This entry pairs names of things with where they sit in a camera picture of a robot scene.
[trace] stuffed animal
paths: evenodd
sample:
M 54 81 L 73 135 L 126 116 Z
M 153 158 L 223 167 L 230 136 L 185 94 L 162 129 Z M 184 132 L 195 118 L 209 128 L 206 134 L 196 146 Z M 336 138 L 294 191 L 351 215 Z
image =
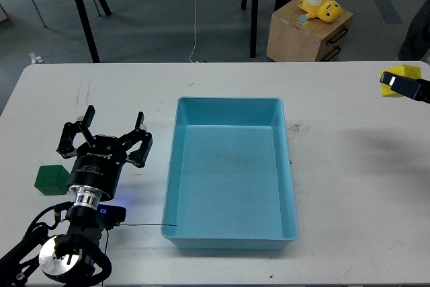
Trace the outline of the stuffed animal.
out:
M 298 7 L 307 11 L 307 18 L 333 22 L 342 14 L 341 6 L 334 0 L 299 0 Z

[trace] blue bin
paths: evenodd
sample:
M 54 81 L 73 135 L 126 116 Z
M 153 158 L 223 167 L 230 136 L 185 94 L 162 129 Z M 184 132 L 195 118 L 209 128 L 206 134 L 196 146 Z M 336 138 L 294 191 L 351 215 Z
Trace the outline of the blue bin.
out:
M 281 99 L 179 99 L 163 223 L 179 248 L 282 249 L 297 238 Z

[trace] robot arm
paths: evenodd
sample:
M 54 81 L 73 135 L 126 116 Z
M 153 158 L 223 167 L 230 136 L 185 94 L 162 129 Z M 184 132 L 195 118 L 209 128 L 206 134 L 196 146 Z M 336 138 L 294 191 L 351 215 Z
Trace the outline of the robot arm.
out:
M 51 206 L 36 217 L 23 240 L 0 259 L 0 286 L 25 286 L 38 266 L 48 278 L 65 286 L 94 286 L 109 277 L 112 265 L 101 252 L 99 240 L 103 230 L 125 221 L 126 209 L 99 202 L 114 198 L 125 163 L 144 167 L 153 141 L 143 124 L 142 112 L 134 130 L 120 138 L 93 136 L 89 127 L 94 114 L 94 107 L 89 106 L 75 123 L 67 122 L 57 149 L 65 159 L 77 158 L 66 184 L 76 194 L 75 201 Z M 86 142 L 76 149 L 73 141 L 78 133 L 82 133 Z M 127 151 L 138 142 L 140 147 L 128 155 Z M 50 210 L 54 211 L 55 223 L 49 226 L 38 222 Z M 48 231 L 60 223 L 62 210 L 67 210 L 69 229 L 65 235 L 49 237 Z M 39 256 L 20 263 L 38 245 L 42 245 Z M 94 265 L 101 269 L 95 275 Z

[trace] green block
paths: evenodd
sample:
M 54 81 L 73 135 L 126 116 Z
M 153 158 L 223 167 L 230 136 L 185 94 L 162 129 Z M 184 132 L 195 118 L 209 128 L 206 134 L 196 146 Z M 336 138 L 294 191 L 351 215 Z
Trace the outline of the green block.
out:
M 44 195 L 65 195 L 69 176 L 62 165 L 40 166 L 34 187 Z

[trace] yellow block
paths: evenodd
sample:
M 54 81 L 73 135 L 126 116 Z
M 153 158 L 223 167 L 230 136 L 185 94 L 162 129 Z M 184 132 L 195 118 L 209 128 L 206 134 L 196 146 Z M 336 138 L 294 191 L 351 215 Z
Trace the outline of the yellow block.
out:
M 421 69 L 413 65 L 400 65 L 398 67 L 392 67 L 391 69 L 386 69 L 381 72 L 380 77 L 382 77 L 383 72 L 391 72 L 395 75 L 400 75 L 401 77 L 408 77 L 409 79 L 421 79 Z M 381 90 L 383 97 L 402 97 L 403 95 L 391 91 L 390 86 L 381 83 Z

